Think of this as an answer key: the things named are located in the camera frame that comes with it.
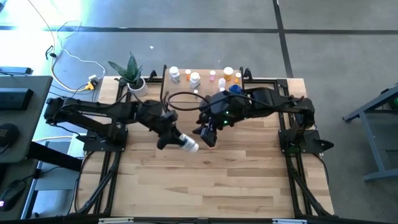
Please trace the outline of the black desk beam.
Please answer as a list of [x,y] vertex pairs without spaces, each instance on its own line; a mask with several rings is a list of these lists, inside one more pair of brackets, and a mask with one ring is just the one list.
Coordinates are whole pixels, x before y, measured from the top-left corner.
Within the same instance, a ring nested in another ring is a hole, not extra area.
[[76,157],[58,152],[36,142],[31,142],[29,151],[27,153],[27,158],[37,159],[38,161],[46,162],[74,171],[80,171],[82,165],[82,161]]

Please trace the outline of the translucent bottle white ribbed cap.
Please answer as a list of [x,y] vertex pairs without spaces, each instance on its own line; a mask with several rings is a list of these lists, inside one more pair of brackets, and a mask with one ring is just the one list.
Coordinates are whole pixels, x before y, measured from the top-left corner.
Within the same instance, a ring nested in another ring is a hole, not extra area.
[[199,145],[190,136],[187,136],[186,134],[181,134],[179,139],[181,140],[180,147],[184,151],[194,153],[199,150]]

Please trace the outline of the white box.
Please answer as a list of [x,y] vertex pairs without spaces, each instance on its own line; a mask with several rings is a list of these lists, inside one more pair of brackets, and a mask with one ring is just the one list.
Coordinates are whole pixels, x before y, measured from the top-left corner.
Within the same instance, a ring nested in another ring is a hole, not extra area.
[[86,152],[83,150],[85,143],[77,139],[78,135],[73,134],[67,154],[72,157],[84,157]]

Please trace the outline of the black computer mouse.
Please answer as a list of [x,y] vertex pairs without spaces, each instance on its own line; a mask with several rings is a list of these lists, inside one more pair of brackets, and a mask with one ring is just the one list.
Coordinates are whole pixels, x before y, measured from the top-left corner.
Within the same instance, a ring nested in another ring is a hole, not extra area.
[[25,187],[26,183],[24,180],[11,182],[0,195],[0,212],[11,210],[22,196]]

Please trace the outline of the blue-grey metal stand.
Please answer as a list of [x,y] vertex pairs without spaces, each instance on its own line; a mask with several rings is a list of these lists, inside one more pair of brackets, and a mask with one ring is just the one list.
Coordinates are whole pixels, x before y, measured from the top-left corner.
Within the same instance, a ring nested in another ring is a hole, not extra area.
[[363,176],[364,181],[398,177],[398,168],[389,160],[390,152],[398,152],[398,106],[385,110],[384,105],[398,99],[398,84],[343,117],[346,123],[358,118],[376,162],[377,171]]

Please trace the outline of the grey desk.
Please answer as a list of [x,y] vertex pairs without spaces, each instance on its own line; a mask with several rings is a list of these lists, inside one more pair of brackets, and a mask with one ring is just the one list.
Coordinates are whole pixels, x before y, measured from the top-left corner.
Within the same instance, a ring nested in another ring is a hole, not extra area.
[[0,163],[16,163],[26,158],[51,84],[51,76],[0,77],[0,88],[29,88],[33,91],[26,110],[0,111],[0,125],[14,124],[20,132],[17,141],[0,154]]

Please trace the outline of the black flat device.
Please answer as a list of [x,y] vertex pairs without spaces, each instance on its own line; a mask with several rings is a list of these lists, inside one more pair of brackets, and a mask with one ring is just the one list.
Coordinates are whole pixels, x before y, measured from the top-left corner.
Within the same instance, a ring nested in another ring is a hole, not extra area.
[[0,67],[0,73],[11,75],[31,75],[32,71],[29,67]]

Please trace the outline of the wooden shelf black metal frame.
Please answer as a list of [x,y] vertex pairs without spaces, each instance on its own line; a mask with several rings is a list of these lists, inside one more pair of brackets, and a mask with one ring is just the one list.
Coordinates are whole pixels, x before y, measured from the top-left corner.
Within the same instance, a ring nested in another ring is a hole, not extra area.
[[[169,74],[169,68],[164,69],[164,75],[162,78],[162,87],[161,87],[161,94],[160,97],[165,99],[166,96],[170,96],[171,94],[182,92],[182,91],[189,91],[193,92],[194,89],[190,88],[190,81],[186,79],[185,74],[186,68],[180,68],[180,83],[174,83]],[[200,85],[196,88],[198,90],[198,94],[201,96],[206,95],[214,95],[215,93],[219,92],[220,89],[218,88],[218,81],[220,78],[223,78],[223,69],[216,70],[216,69],[193,69],[190,68],[191,72],[197,72],[200,74]],[[210,81],[210,71],[214,70],[216,72],[215,80],[213,82]],[[226,82],[226,90],[229,89],[231,85],[235,85],[234,78],[235,74],[239,72],[241,73],[241,83],[238,84],[242,89],[244,88],[243,84],[243,75],[244,69],[240,67],[239,69],[234,69],[234,73],[230,81]],[[195,97],[193,95],[177,95],[171,98],[170,100],[172,103],[199,103],[201,99],[199,97]]]

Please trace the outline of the grey flat panel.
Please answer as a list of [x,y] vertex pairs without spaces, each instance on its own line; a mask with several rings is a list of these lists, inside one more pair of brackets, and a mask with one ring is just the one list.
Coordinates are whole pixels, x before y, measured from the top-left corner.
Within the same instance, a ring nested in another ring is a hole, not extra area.
[[73,190],[82,165],[82,152],[79,149],[74,153],[70,150],[70,141],[46,141],[44,146],[63,154],[75,157],[80,161],[77,170],[71,170],[58,165],[39,161],[37,166],[43,174],[40,174],[35,185],[35,190]]

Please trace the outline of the black round pad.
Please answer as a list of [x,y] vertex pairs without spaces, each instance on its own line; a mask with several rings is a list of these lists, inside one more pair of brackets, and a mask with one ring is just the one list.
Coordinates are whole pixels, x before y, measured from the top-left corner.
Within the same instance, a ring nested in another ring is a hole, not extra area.
[[0,125],[0,147],[13,145],[19,137],[19,130],[15,124]]

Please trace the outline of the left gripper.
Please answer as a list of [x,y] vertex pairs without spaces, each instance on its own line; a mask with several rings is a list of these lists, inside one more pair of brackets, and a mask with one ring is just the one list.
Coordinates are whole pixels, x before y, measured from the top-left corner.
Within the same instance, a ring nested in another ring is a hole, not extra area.
[[175,110],[170,110],[160,116],[160,126],[156,130],[159,140],[157,141],[157,148],[163,150],[168,144],[178,146],[183,145],[180,139],[181,132],[177,129],[175,122],[178,119],[178,114]]

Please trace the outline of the white and yellow power plug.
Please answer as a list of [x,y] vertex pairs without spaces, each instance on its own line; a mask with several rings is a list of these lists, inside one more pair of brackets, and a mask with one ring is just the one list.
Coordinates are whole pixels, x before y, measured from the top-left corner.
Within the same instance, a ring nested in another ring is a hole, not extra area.
[[86,84],[85,89],[86,90],[94,90],[96,85],[99,82],[98,77],[96,75],[92,75],[92,76],[88,77],[88,79],[89,79],[89,81]]

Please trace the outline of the black box on desk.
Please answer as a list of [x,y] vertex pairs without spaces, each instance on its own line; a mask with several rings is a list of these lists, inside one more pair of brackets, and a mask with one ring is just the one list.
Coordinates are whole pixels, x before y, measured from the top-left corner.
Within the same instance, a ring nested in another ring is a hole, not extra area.
[[0,111],[26,110],[33,93],[30,88],[0,88]]

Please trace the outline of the snake plant in white pot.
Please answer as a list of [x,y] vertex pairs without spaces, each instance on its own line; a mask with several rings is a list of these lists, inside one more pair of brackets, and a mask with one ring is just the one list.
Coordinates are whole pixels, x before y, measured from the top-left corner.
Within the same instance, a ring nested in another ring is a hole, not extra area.
[[146,95],[148,87],[146,81],[141,77],[142,67],[138,66],[132,52],[130,52],[126,68],[111,61],[108,61],[108,64],[118,73],[119,78],[116,80],[121,86],[127,86],[128,90],[135,96]]

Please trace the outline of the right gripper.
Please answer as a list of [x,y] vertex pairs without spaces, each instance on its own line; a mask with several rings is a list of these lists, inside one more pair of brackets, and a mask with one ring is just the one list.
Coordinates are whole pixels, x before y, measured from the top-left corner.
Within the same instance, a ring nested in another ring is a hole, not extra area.
[[212,124],[201,125],[192,131],[193,134],[200,134],[201,139],[209,146],[214,147],[217,140],[217,130]]

